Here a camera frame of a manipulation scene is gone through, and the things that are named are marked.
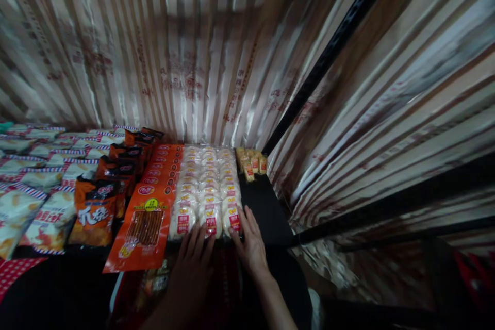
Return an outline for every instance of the finger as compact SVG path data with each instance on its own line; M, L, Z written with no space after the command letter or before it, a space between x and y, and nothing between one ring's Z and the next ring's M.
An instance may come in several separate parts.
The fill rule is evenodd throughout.
M229 228L228 231L230 232L230 237L232 238L232 241L236 246L237 254L242 256L242 254L244 253L244 246L242 245L241 239L239 238L239 234L232 228Z
M190 258L194 253L194 247L196 246L197 234L199 230L200 226L195 223L191 231L191 237L189 238L189 245L187 246L187 252L185 256L186 258Z
M189 236L189 233L186 232L184 238L182 238L182 244L180 244L179 256L177 258L177 261L181 261L182 259L184 259L187 249L187 243L189 242Z
M201 251L203 251L203 243L205 242L205 236L206 236L206 223L203 223L197 235L196 248L194 248L194 254L192 255L193 260L200 259Z
M249 209L248 205L246 205L246 218L253 233L261 237L261 231L259 230L258 222L256 222L253 211Z
M206 245L205 252L203 253L203 257L201 258L201 265L206 267L208 263L210 263L211 253L213 251L213 246L215 245L215 237L210 236L208 238L208 244Z
M251 227L249 226L248 220L246 219L246 215L242 208L238 208L237 214L239 214L239 218L241 220L241 227L244 230L244 234L247 236L252 234Z

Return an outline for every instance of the plastic wrapper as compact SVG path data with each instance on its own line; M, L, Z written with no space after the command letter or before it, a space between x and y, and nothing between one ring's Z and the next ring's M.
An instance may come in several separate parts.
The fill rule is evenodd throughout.
M108 156L110 154L110 146L109 145L100 145L97 147L86 147L86 157L85 159L99 159L102 156Z
M108 180L77 178L74 207L77 219L69 244L107 246L112 242L112 222L119 184Z
M73 187L53 188L19 245L32 246L42 254L63 253L65 241L76 218L74 190Z
M53 187L59 186L65 172L64 167L57 168L22 168L19 181L30 187L50 192Z
M167 185L136 185L104 273L161 267L174 193L174 188Z
M171 240L182 239L187 232L191 232L196 220L196 212L192 208L178 208L170 219L169 238Z
M22 183L0 184L0 257L10 259L47 194Z
M259 173L265 175L267 173L268 160L265 156L259 158Z
M22 154L36 142L36 139L23 139L19 136L0 136L0 150L6 154Z
M96 179L110 180L119 184L115 199L115 218L123 218L125 198L133 194L136 184L136 165L132 162L112 161L108 156L102 156L98 161Z
M0 181L16 182L23 168L40 168L45 164L41 157L5 155L0 160Z
M238 209L237 207L232 207L223 211L223 216L222 216L223 230L228 237L230 237L229 228L232 228L233 230L237 231L237 233L241 232L241 221L239 218L239 210L242 210L242 208Z
M84 159L86 156L86 151L84 150L51 150L48 157L47 167L59 167L65 165L65 160L74 159Z
M65 173L62 177L62 186L75 187L76 180L79 176L84 179L93 179L98 168L99 160L79 160L65 159Z

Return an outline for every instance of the black metal pole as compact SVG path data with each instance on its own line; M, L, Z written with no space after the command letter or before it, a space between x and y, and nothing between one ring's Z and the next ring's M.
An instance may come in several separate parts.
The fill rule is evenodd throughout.
M273 134L268 139L267 144L265 144L262 151L265 155L269 155L284 136L287 129L299 114L308 98L315 91L321 79L328 72L330 66L334 63L337 56L347 44L349 38L354 33L354 30L359 26L375 1L376 0L354 1L320 58L318 58L315 66L301 85L301 88L287 108L287 111L278 123Z
M426 204L495 184L495 152L303 231L290 247L397 217Z
M416 232L411 232L408 234L390 236L380 240L372 240L372 241L366 241L366 242L350 244L350 245L341 245L339 247L339 251L343 253L350 253L364 249L377 249L392 244L411 242L426 237L450 235L458 232L465 232L476 229L485 229L491 227L495 227L495 217L486 217L486 218L475 219L469 222L461 222L461 223L449 224L446 226L433 227Z

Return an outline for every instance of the hand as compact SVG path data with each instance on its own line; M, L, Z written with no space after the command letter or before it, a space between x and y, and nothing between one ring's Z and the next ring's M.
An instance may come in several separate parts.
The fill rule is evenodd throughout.
M244 216L242 210L239 211L241 227L244 229L244 245L235 230L230 228L229 232L242 265L254 282L261 284L266 279L272 278L272 275L268 269L265 244L263 243L258 223L248 205L245 206L245 212L246 216Z
M206 224L195 224L191 234L184 235L165 298L144 328L185 328L201 310L213 275L208 264L215 243L210 237L202 254L205 236Z

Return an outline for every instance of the red snack package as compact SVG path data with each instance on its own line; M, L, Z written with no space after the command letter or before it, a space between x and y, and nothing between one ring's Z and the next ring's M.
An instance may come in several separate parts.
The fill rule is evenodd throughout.
M115 200L115 217L123 218L125 214L125 198L131 196L136 184L135 167L132 162L112 161L108 156L100 157L96 179L119 182Z
M125 160L136 164L136 176L140 177L144 170L144 154L141 147L126 147L120 144L111 144L110 153L108 154L111 160Z
M74 191L77 219L69 244L107 246L112 243L112 222L119 184L114 181L91 181L79 176Z
M174 200L174 187L136 185L103 273L161 267Z

